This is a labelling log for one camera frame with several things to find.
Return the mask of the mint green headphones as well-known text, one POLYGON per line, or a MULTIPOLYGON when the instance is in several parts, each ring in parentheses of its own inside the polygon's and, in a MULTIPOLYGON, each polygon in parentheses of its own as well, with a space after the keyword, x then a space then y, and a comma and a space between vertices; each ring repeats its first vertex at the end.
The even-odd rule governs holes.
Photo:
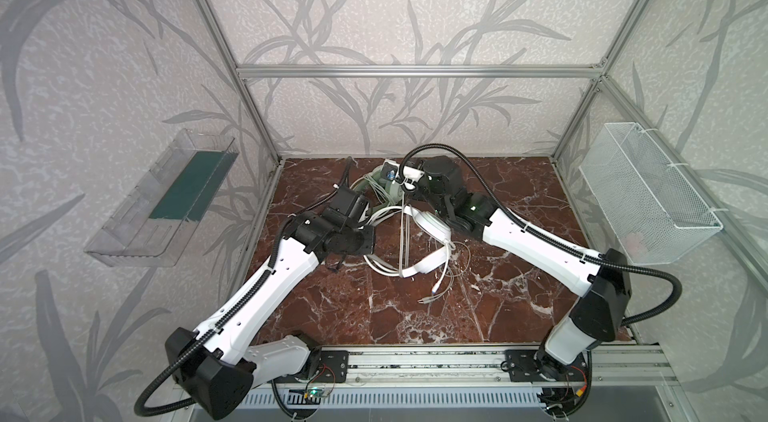
POLYGON ((376 211, 390 206, 400 206, 403 201, 401 186, 389 178, 383 164, 355 180, 351 188, 355 192, 371 196, 369 206, 364 212, 365 220, 368 220, 376 211))

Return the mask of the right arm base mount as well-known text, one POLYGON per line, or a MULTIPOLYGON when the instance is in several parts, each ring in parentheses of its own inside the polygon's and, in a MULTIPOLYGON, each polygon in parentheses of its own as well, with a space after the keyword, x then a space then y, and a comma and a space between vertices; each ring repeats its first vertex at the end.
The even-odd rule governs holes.
POLYGON ((562 364, 546 354, 540 360, 538 349, 509 349, 504 352, 501 369, 511 382, 561 383, 584 382, 589 364, 585 353, 579 354, 570 365, 562 364))

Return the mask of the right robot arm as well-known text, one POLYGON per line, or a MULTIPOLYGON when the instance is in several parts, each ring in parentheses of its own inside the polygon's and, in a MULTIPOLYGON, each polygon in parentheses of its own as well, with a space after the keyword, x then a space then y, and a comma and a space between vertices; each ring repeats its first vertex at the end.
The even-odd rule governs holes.
POLYGON ((533 224, 500 200, 465 154, 447 144, 437 147, 442 155, 421 161, 415 156, 430 144, 408 152, 396 165, 394 182, 427 202, 450 228, 524 259, 577 297, 533 357, 543 379, 556 380, 582 353, 614 341, 621 328, 658 316, 680 299, 683 285, 673 274, 631 265, 615 249, 588 249, 533 224), (671 291, 658 305, 629 316, 633 274, 665 280, 671 291))

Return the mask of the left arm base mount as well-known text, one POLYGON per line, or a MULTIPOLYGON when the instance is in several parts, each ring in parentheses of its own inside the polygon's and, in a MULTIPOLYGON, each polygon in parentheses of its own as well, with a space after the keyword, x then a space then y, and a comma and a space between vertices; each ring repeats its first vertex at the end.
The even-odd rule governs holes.
POLYGON ((302 369, 285 378, 288 382, 321 382, 343 383, 346 381, 350 353, 346 350, 319 349, 310 353, 308 361, 302 369))

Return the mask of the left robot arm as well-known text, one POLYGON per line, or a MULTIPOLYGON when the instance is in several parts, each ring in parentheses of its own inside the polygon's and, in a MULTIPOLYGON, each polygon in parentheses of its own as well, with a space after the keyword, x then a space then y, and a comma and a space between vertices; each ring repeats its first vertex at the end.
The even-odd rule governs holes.
POLYGON ((269 257, 245 284, 195 329, 177 328, 165 342, 168 366, 134 404, 139 417, 154 417, 191 405, 221 420, 248 392, 265 382, 310 370, 313 353, 299 336, 251 346, 252 339, 287 295, 328 255, 362 255, 374 229, 365 224, 367 198, 344 171, 336 188, 280 226, 269 257))

